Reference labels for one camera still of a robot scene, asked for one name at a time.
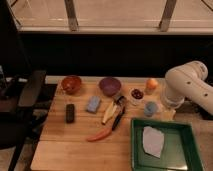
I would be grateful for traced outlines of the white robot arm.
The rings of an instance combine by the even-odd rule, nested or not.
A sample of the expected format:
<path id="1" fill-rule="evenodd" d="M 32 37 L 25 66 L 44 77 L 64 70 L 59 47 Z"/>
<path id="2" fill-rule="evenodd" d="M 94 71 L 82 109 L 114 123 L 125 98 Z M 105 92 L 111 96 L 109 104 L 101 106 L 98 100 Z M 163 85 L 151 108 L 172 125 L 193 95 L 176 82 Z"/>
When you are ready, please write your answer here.
<path id="1" fill-rule="evenodd" d="M 213 86 L 205 82 L 208 69 L 201 61 L 191 61 L 169 69 L 161 102 L 166 108 L 179 108 L 186 98 L 213 116 Z"/>

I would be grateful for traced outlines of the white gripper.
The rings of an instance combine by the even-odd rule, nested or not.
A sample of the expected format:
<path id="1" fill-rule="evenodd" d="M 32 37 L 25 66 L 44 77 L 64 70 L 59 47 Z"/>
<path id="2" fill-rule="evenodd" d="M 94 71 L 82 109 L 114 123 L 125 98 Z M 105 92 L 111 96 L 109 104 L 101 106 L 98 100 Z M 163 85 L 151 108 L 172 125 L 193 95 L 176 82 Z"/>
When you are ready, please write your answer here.
<path id="1" fill-rule="evenodd" d="M 175 91 L 173 88 L 165 85 L 162 89 L 160 99 L 166 108 L 177 109 L 184 102 L 184 96 Z"/>

